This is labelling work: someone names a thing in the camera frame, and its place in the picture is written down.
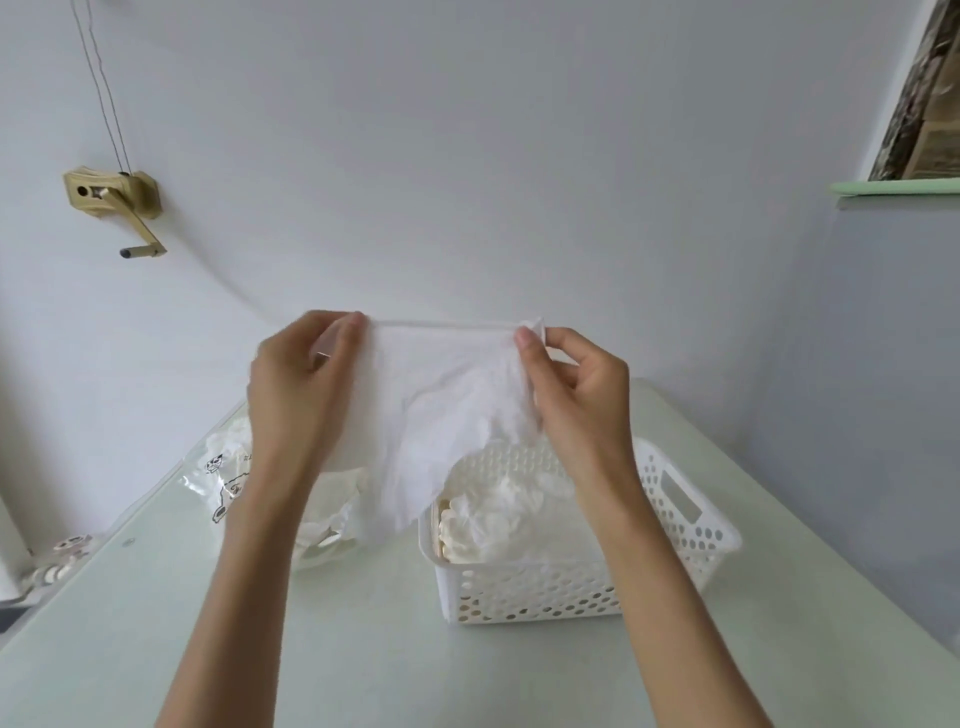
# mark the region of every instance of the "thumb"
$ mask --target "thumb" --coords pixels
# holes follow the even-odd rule
[[[320,371],[326,376],[332,376],[333,379],[346,383],[353,378],[353,365],[363,347],[364,335],[367,332],[367,317],[359,311],[354,311],[338,323],[339,330],[333,354]]]
[[[534,385],[540,408],[553,406],[554,402],[568,397],[569,390],[557,376],[540,337],[529,328],[520,327],[514,334],[514,342],[520,352],[523,368]]]

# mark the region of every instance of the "hand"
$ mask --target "hand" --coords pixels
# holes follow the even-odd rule
[[[597,537],[626,516],[649,521],[653,514],[636,471],[630,433],[630,370],[571,328],[548,328],[546,346],[576,364],[550,359],[529,328],[515,336],[534,386],[543,428],[567,473]]]
[[[336,347],[318,369],[310,349],[338,320]],[[253,469],[245,491],[254,486],[309,495],[343,430],[366,328],[362,313],[309,311],[260,344],[247,387]]]

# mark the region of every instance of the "left hand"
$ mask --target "left hand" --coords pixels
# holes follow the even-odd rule
[[[318,369],[310,348],[339,319],[336,348]],[[309,311],[260,344],[247,387],[249,486],[280,489],[274,493],[280,496],[309,494],[343,431],[366,329],[367,317],[359,312]]]

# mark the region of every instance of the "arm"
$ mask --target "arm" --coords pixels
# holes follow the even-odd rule
[[[229,510],[220,559],[159,728],[273,724],[294,540],[343,427],[366,319],[346,319],[321,369],[309,350],[343,315],[304,315],[263,342],[251,365],[253,469]]]
[[[548,328],[546,344],[576,365],[551,361],[529,329],[516,344],[603,548],[658,725],[769,726],[643,494],[627,365],[568,328]]]

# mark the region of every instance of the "white garment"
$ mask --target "white garment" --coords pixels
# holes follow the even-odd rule
[[[542,338],[542,324],[532,328]],[[346,536],[385,540],[430,506],[464,455],[494,440],[533,441],[539,420],[515,330],[371,321],[344,434],[325,466],[370,469]]]
[[[507,473],[470,482],[440,515],[443,556],[452,564],[556,563],[603,558],[574,499],[573,482],[552,473]]]

